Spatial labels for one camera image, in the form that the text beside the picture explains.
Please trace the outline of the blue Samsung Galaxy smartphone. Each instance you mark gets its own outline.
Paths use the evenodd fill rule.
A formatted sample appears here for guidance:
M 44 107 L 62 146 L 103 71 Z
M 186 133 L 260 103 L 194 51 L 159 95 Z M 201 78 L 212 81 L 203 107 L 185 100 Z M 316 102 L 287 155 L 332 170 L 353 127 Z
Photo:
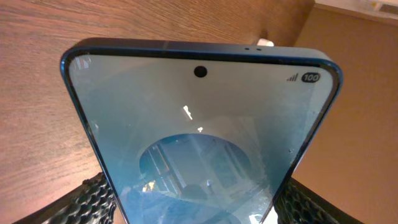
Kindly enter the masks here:
M 338 95 L 296 47 L 89 38 L 60 73 L 126 223 L 262 223 Z

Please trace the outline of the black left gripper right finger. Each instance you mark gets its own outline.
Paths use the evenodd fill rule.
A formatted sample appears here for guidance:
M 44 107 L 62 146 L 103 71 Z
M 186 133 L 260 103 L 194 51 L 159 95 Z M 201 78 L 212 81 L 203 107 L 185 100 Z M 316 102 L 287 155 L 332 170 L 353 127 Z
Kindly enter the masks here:
M 363 224 L 291 178 L 274 204 L 281 224 Z

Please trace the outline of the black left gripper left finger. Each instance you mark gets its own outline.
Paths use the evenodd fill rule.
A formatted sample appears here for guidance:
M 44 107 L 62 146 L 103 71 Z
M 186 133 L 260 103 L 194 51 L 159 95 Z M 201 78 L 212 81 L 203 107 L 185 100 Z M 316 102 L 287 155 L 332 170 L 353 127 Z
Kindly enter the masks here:
M 113 190 L 100 172 L 16 224 L 113 224 L 116 208 Z

